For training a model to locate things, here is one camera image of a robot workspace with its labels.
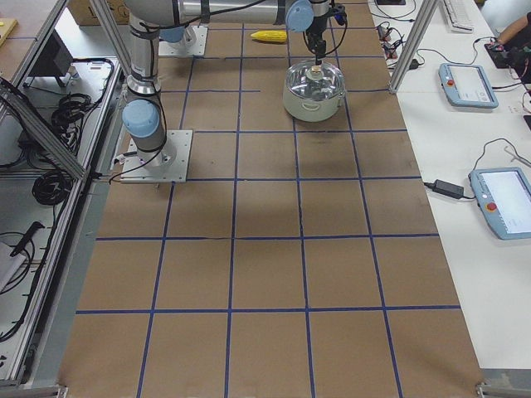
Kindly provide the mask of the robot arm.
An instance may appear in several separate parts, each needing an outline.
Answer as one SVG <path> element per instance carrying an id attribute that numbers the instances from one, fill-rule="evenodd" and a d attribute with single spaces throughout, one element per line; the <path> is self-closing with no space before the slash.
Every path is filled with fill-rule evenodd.
<path id="1" fill-rule="evenodd" d="M 286 31 L 286 43 L 260 44 L 258 24 L 229 12 L 234 22 L 214 22 L 203 57 L 158 60 L 158 81 L 172 129 L 194 132 L 188 176 L 192 180 L 292 178 L 293 132 L 326 130 L 312 104 L 283 104 L 285 73 L 308 60 L 304 37 Z"/>

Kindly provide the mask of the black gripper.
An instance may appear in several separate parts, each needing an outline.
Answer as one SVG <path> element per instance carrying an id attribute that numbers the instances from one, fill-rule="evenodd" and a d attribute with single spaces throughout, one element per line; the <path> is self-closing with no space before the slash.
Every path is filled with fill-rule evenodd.
<path id="1" fill-rule="evenodd" d="M 327 27 L 327 17 L 315 17 L 310 27 L 305 31 L 305 44 L 311 53 L 325 53 L 326 40 L 323 38 Z M 322 64 L 322 54 L 314 54 L 314 64 Z"/>

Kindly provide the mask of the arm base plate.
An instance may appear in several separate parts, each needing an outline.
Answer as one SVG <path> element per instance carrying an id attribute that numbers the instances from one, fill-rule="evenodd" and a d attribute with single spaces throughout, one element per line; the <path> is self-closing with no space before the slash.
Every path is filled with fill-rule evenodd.
<path id="1" fill-rule="evenodd" d="M 206 50 L 208 28 L 187 26 L 160 30 L 158 55 L 161 57 L 203 57 Z"/>
<path id="2" fill-rule="evenodd" d="M 124 160 L 119 181 L 123 183 L 186 182 L 188 161 L 192 147 L 192 130 L 169 130 L 162 151 L 154 153 L 138 151 L 133 139 L 128 150 L 135 155 Z"/>

